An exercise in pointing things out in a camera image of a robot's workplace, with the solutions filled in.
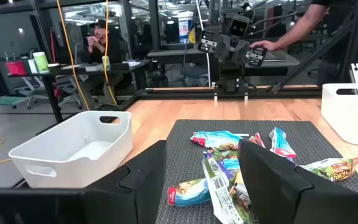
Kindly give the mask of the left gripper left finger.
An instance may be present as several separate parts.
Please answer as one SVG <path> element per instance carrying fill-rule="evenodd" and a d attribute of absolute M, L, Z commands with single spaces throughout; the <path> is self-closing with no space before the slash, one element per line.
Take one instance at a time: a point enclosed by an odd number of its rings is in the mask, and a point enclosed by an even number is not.
<path fill-rule="evenodd" d="M 157 141 L 87 186 L 85 224 L 155 224 L 165 182 L 165 145 Z"/>

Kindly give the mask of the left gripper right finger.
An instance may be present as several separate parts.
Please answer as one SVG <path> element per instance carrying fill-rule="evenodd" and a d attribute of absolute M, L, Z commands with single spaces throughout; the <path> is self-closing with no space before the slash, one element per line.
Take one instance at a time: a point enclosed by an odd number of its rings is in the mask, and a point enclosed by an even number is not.
<path fill-rule="evenodd" d="M 358 193 L 250 141 L 239 165 L 259 224 L 358 224 Z"/>

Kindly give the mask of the person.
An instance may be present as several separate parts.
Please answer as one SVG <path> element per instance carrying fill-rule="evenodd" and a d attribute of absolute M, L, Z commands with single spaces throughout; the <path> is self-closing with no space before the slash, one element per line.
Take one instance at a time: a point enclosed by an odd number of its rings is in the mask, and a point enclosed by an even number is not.
<path fill-rule="evenodd" d="M 281 38 L 275 41 L 279 49 L 304 39 L 316 26 L 324 21 L 327 25 L 328 34 L 333 34 L 351 12 L 355 0 L 312 0 L 303 16 Z M 321 58 L 318 70 L 317 84 L 322 86 L 326 83 L 339 83 L 340 68 L 346 56 L 350 35 L 333 45 Z"/>
<path fill-rule="evenodd" d="M 88 62 L 102 63 L 102 56 L 107 55 L 110 63 L 122 63 L 121 46 L 119 39 L 111 37 L 107 30 L 107 22 L 103 19 L 98 19 L 94 24 L 90 25 L 94 29 L 94 34 L 87 37 L 88 41 Z M 123 74 L 108 75 L 106 85 L 105 75 L 89 75 L 88 78 L 80 83 L 85 102 L 89 110 L 95 110 L 96 105 L 92 99 L 93 90 L 100 85 L 103 85 L 104 98 L 107 103 L 115 104 L 115 99 L 111 96 L 114 93 L 114 87 L 121 82 Z"/>

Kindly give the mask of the grey desk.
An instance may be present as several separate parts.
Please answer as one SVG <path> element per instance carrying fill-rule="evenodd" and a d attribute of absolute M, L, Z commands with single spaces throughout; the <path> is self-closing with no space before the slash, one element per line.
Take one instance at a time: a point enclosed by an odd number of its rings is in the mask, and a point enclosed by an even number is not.
<path fill-rule="evenodd" d="M 206 53 L 198 49 L 188 49 L 186 52 L 184 50 L 160 50 L 147 54 L 148 58 L 156 61 L 159 65 L 183 63 L 184 56 L 186 56 L 186 63 L 207 64 Z"/>
<path fill-rule="evenodd" d="M 290 67 L 296 67 L 300 63 L 287 52 L 278 50 L 267 52 L 261 67 L 246 65 L 245 75 L 248 77 L 286 76 Z"/>

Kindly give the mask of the green floor mat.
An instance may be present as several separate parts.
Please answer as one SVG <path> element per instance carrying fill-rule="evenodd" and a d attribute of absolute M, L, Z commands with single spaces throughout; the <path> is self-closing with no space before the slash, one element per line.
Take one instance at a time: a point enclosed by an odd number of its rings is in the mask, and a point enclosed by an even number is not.
<path fill-rule="evenodd" d="M 0 105 L 11 106 L 16 108 L 18 104 L 27 102 L 30 100 L 29 96 L 1 96 Z"/>

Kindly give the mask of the white plastic bin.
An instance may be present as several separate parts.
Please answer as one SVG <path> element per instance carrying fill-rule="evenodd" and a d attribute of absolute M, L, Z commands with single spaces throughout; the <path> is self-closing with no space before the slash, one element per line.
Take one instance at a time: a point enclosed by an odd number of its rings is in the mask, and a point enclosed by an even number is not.
<path fill-rule="evenodd" d="M 324 84 L 321 116 L 344 141 L 358 145 L 358 84 Z"/>

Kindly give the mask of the white bracket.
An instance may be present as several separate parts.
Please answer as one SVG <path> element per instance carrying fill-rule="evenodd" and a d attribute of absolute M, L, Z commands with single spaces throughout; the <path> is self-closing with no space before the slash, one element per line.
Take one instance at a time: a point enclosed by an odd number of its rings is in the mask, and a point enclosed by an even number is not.
<path fill-rule="evenodd" d="M 358 84 L 358 63 L 352 63 L 349 70 L 351 82 Z"/>

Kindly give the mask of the pile of snack packets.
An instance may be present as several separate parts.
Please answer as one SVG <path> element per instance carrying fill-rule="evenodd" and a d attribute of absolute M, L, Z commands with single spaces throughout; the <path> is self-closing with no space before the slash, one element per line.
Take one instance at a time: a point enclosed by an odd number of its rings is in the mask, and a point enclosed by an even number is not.
<path fill-rule="evenodd" d="M 230 194 L 238 170 L 226 170 L 212 157 L 202 160 L 213 204 L 213 213 L 222 224 L 253 224 L 250 208 L 240 207 Z"/>

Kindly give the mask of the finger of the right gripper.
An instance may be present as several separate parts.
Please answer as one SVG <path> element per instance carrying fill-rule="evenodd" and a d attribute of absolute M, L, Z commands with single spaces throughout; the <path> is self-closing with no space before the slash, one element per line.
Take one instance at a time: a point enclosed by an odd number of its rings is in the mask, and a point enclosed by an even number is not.
<path fill-rule="evenodd" d="M 242 65 L 246 61 L 246 54 L 250 43 L 246 40 L 239 39 L 232 51 L 232 62 Z"/>
<path fill-rule="evenodd" d="M 232 60 L 231 38 L 228 35 L 220 35 L 214 50 L 214 56 L 220 61 Z"/>

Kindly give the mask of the red container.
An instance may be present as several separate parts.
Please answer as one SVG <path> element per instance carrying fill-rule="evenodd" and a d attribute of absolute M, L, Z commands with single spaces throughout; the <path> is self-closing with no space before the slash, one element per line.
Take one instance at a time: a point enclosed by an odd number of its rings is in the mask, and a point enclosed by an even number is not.
<path fill-rule="evenodd" d="M 14 62 L 6 62 L 6 67 L 11 75 L 26 75 L 24 63 L 20 60 Z"/>

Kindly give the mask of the green silver granola bar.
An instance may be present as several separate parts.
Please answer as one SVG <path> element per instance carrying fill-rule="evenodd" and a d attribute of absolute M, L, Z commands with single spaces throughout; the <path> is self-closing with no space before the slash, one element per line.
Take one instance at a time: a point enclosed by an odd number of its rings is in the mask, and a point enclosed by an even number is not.
<path fill-rule="evenodd" d="M 349 178 L 356 171 L 356 165 L 358 157 L 328 158 L 301 167 L 331 182 L 339 182 Z"/>

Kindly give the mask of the person's hand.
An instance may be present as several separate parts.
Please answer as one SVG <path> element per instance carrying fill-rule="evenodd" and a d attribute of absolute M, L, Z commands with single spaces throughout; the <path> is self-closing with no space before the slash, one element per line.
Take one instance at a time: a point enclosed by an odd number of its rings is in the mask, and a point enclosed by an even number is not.
<path fill-rule="evenodd" d="M 276 42 L 271 42 L 267 40 L 261 40 L 250 44 L 250 48 L 254 47 L 263 47 L 266 48 L 268 51 L 274 51 L 279 49 L 279 45 Z"/>

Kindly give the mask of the dark grey woven mat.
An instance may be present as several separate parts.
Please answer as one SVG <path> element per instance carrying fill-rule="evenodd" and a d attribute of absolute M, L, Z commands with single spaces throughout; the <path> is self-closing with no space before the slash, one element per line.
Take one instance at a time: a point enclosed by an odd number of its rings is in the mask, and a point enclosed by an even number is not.
<path fill-rule="evenodd" d="M 168 190 L 180 182 L 204 177 L 201 160 L 204 148 L 191 142 L 196 131 L 230 131 L 234 134 L 260 133 L 266 147 L 270 147 L 269 132 L 280 128 L 296 151 L 296 164 L 306 165 L 329 157 L 339 157 L 336 148 L 310 121 L 253 121 L 253 120 L 190 120 L 175 122 L 167 138 L 167 166 L 163 189 Z M 211 202 L 185 207 L 167 203 L 162 194 L 155 224 L 221 224 L 213 213 Z"/>

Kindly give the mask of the light grey plastic bin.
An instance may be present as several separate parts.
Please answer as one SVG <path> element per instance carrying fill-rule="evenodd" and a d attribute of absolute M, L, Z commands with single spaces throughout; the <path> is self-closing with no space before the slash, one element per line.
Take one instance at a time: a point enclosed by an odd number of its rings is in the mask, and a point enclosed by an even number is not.
<path fill-rule="evenodd" d="M 132 150 L 130 112 L 84 111 L 9 157 L 32 188 L 83 188 L 114 171 Z"/>

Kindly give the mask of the green white canister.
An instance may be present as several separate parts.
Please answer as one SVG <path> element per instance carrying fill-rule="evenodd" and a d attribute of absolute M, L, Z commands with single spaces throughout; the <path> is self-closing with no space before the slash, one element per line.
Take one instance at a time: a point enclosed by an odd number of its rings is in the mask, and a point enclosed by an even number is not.
<path fill-rule="evenodd" d="M 38 72 L 48 73 L 50 70 L 45 52 L 34 52 L 32 55 L 34 57 Z"/>

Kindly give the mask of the office chair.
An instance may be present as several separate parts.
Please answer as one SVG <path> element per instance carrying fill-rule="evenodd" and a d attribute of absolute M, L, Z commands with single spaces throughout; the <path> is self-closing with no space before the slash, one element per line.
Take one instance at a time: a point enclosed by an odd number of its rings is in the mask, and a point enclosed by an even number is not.
<path fill-rule="evenodd" d="M 45 85 L 39 77 L 21 77 L 21 79 L 25 83 L 25 86 L 15 88 L 14 90 L 23 95 L 23 97 L 12 104 L 12 109 L 16 109 L 19 103 L 26 102 L 27 109 L 31 110 L 32 105 L 37 104 L 38 100 L 48 99 Z"/>
<path fill-rule="evenodd" d="M 56 88 L 62 91 L 62 95 L 58 97 L 59 108 L 68 103 L 76 103 L 79 110 L 83 109 L 78 88 L 72 76 L 58 75 Z"/>

